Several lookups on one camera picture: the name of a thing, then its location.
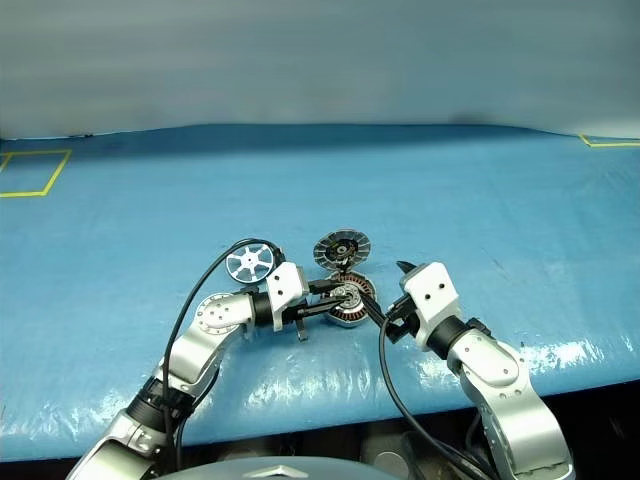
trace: yellow tape line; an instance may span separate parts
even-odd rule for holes
[[[578,135],[580,139],[591,148],[611,148],[611,147],[640,147],[640,141],[638,142],[608,142],[608,143],[598,143],[590,141],[586,135],[580,134]]]
[[[9,163],[9,160],[11,160],[15,156],[19,156],[19,155],[47,155],[47,154],[56,154],[56,153],[64,153],[64,158],[60,161],[60,163],[56,167],[55,171],[53,172],[53,174],[51,175],[51,177],[47,181],[47,184],[44,186],[44,188],[42,190],[34,191],[34,192],[1,192],[0,193],[0,198],[44,197],[44,196],[46,196],[49,193],[49,190],[51,190],[51,187],[53,187],[53,184],[56,183],[56,180],[60,176],[60,173],[62,172],[62,169],[64,168],[64,166],[69,161],[69,158],[71,157],[71,150],[70,149],[65,149],[65,150],[33,150],[33,151],[26,151],[26,152],[6,152],[6,153],[1,154],[0,156],[4,156],[5,158],[2,161],[2,163],[0,164],[0,172],[2,172],[2,170],[4,170],[4,168],[7,166],[7,164]]]

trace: blue plastic sheet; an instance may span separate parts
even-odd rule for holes
[[[395,260],[442,261],[467,316],[520,348],[553,394],[640,377],[640,149],[497,127],[212,126],[5,142],[72,149],[47,196],[0,198],[0,458],[80,455],[160,359],[194,281],[246,236],[310,279],[352,227],[381,304]],[[15,167],[9,162],[0,177]],[[221,271],[207,294],[237,289]],[[234,345],[188,443],[398,416],[377,329],[308,321]],[[388,349],[415,413],[469,405],[412,339]]]

